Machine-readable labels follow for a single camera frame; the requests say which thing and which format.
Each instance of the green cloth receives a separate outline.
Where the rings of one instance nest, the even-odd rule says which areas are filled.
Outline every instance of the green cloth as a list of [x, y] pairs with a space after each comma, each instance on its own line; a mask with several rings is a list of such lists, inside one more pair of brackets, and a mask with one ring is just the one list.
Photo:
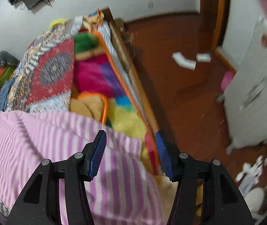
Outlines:
[[98, 47], [99, 39], [89, 32], [79, 33], [74, 36], [74, 53], [85, 52]]

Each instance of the pink object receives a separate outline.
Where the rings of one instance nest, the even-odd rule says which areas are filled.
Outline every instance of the pink object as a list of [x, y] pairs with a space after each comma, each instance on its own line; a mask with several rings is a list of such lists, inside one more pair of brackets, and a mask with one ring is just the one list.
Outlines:
[[227, 86], [229, 86], [229, 84], [233, 80], [233, 78], [234, 78], [234, 73], [232, 71], [227, 71], [223, 76], [223, 80], [221, 81], [220, 88], [223, 91], [225, 91]]
[[[166, 224], [157, 184], [140, 161], [142, 141], [69, 112], [0, 111], [0, 201], [11, 209], [43, 159], [69, 158], [98, 130], [106, 131], [107, 144], [97, 176], [85, 182], [95, 225]], [[63, 180], [59, 197], [61, 221], [67, 225]]]

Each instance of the wall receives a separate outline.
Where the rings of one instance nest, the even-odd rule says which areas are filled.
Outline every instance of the wall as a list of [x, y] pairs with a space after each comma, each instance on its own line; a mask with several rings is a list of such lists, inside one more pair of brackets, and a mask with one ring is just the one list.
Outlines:
[[267, 18], [267, 0], [231, 0], [230, 13], [221, 53], [235, 69], [247, 52], [256, 21]]
[[[147, 8], [150, 1], [153, 9]], [[21, 59], [30, 43], [47, 30], [53, 20], [88, 15], [96, 8], [107, 6], [114, 17], [129, 21], [163, 13], [197, 12], [200, 0], [54, 0], [52, 8], [41, 3], [31, 11], [24, 5], [11, 6], [7, 0], [0, 0], [0, 51], [8, 51]]]

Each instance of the orange blanket trim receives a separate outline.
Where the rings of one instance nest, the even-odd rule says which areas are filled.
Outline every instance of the orange blanket trim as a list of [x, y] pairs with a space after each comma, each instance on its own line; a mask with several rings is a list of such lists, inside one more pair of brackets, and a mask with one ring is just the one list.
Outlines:
[[113, 59], [112, 59], [112, 57], [111, 57], [111, 55], [110, 55], [110, 53], [109, 53], [109, 51], [108, 51], [108, 49], [107, 49], [107, 47], [106, 47], [106, 44], [105, 44], [105, 41], [103, 40], [102, 35], [101, 35], [98, 31], [95, 31], [95, 30], [93, 30], [93, 31], [91, 32], [91, 34], [94, 34], [94, 35], [96, 35], [96, 36], [99, 38], [99, 42], [101, 43], [103, 49], [105, 50], [105, 53], [106, 53], [107, 58], [108, 58], [108, 60], [109, 60], [109, 63], [110, 63], [110, 65], [111, 65], [111, 67], [112, 67], [112, 69], [113, 69], [113, 71], [114, 71], [114, 73], [115, 73], [117, 79], [119, 80], [119, 82], [120, 82], [121, 86], [123, 87], [125, 93], [127, 94], [128, 98], [130, 99], [130, 102], [132, 103], [132, 105], [133, 105], [134, 108], [136, 109], [138, 115], [143, 119], [143, 122], [144, 122], [144, 124], [145, 124], [145, 126], [146, 126], [146, 128], [147, 128], [147, 131], [148, 131], [149, 133], [151, 133], [152, 143], [153, 143], [153, 150], [154, 150], [154, 154], [155, 154], [155, 164], [152, 164], [152, 166], [153, 166], [153, 173], [154, 173], [154, 175], [158, 175], [159, 158], [158, 158], [157, 148], [156, 148], [156, 146], [155, 146], [155, 139], [154, 139], [153, 133], [152, 133], [152, 131], [150, 130], [150, 128], [149, 128], [149, 126], [148, 126], [148, 123], [147, 123], [147, 122], [145, 121], [145, 119], [143, 118], [143, 115], [142, 115], [140, 109], [138, 108], [138, 106], [136, 105], [136, 102], [135, 102], [135, 100], [133, 99], [133, 96], [131, 95], [131, 93], [130, 93], [128, 87], [127, 87], [127, 85], [124, 83], [124, 81], [123, 81], [121, 75], [119, 74], [119, 71], [117, 70], [117, 68], [116, 68], [116, 66], [115, 66], [115, 64], [114, 64], [114, 62], [113, 62]]
[[109, 113], [109, 101], [107, 99], [106, 96], [100, 94], [100, 93], [90, 93], [90, 92], [82, 92], [78, 95], [77, 99], [82, 99], [82, 98], [86, 98], [89, 96], [99, 96], [102, 101], [103, 101], [103, 112], [102, 112], [102, 117], [101, 117], [101, 123], [102, 124], [106, 124], [106, 120], [107, 120], [107, 115]]

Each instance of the wall outlet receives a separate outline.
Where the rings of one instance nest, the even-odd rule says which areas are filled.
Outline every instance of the wall outlet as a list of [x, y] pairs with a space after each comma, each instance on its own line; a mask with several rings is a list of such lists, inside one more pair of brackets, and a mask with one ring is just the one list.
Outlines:
[[151, 1], [148, 2], [148, 3], [147, 3], [147, 8], [148, 8], [148, 9], [152, 9], [152, 8], [153, 8], [153, 2], [151, 2]]

